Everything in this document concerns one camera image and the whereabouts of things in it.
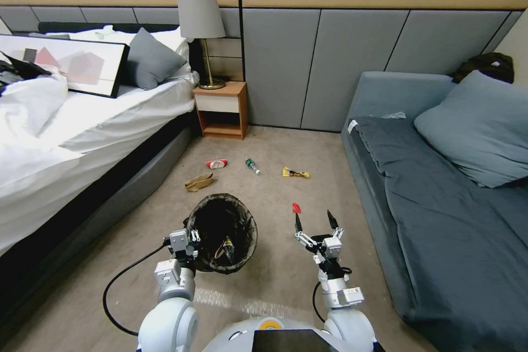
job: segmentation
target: brass lamp base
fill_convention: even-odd
[[[201,83],[199,83],[199,87],[202,89],[219,89],[222,88],[224,85],[226,85],[226,82],[221,79],[212,79],[212,83],[210,79],[207,79]]]

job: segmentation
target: nightstand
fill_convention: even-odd
[[[248,129],[248,90],[245,82],[229,81],[216,90],[194,88],[196,112],[203,136],[242,140]]]

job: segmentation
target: nightstand drawer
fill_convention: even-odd
[[[196,107],[201,111],[214,111],[224,113],[238,113],[238,97],[195,95]]]

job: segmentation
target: yellow wrapper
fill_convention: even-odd
[[[288,169],[287,167],[284,167],[282,169],[282,176],[283,177],[298,176],[298,177],[305,177],[306,179],[310,178],[310,174],[308,172],[296,172],[294,170]]]

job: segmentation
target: white bedsheet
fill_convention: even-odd
[[[122,86],[117,99],[69,92],[38,136],[46,146],[81,154],[78,163],[38,191],[0,207],[0,255],[42,226],[64,205],[171,119],[194,108],[197,74],[144,91]]]

